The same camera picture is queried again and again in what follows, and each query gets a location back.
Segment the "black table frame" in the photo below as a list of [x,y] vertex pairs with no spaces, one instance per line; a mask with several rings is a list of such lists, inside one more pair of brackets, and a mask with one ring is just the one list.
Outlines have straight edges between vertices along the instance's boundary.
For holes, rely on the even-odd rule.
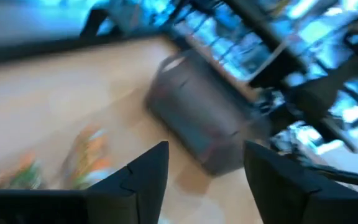
[[[283,44],[284,38],[278,36],[273,26],[268,22],[267,16],[254,0],[220,0],[227,4],[235,15],[241,18],[241,22],[251,28],[270,51],[277,50]],[[191,5],[194,0],[180,0],[174,5],[173,12],[168,19],[159,26],[146,26],[134,30],[125,31],[123,28],[114,28],[109,34],[73,37],[68,39],[48,40],[33,42],[29,44],[8,45],[0,47],[0,63],[19,58],[35,57],[42,54],[52,54],[75,50],[84,47],[91,47],[102,44],[120,44],[132,39],[142,39],[156,35],[166,35],[171,38],[173,43],[181,48],[190,48],[190,43],[185,40],[183,34],[174,30],[174,25],[179,23],[180,13],[187,5]],[[250,81],[252,87],[274,86],[276,82],[284,79],[291,73],[300,72],[305,74],[308,71],[306,62],[291,49],[286,46],[273,61],[254,75]]]

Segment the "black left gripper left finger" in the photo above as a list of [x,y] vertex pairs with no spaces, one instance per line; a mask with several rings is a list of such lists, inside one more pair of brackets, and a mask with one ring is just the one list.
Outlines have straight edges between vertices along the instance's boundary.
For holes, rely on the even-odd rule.
[[158,224],[168,179],[162,141],[86,190],[88,224]]

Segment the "grey plastic bin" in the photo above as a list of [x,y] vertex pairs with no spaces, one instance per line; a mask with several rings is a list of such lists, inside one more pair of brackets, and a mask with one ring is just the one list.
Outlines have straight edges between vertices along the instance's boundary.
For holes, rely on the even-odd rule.
[[270,142],[268,119],[193,50],[161,62],[145,105],[212,176],[243,166],[244,141]]

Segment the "blue orange granola bar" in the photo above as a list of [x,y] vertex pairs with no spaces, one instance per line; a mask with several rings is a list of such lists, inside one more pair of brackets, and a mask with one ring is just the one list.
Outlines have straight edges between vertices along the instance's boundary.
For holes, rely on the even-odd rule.
[[74,190],[87,189],[115,171],[106,130],[90,124],[74,139],[62,164],[62,186]]

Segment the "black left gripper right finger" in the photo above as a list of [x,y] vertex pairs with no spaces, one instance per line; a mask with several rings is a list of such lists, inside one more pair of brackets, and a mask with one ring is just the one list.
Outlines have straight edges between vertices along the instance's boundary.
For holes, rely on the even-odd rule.
[[358,192],[255,142],[244,170],[263,224],[358,224]]

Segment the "orange green granola bar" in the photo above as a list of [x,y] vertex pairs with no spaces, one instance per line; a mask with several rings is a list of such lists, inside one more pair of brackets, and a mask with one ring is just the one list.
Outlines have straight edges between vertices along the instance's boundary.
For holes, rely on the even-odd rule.
[[35,154],[24,154],[19,160],[0,170],[0,189],[38,190],[45,187],[40,165]]

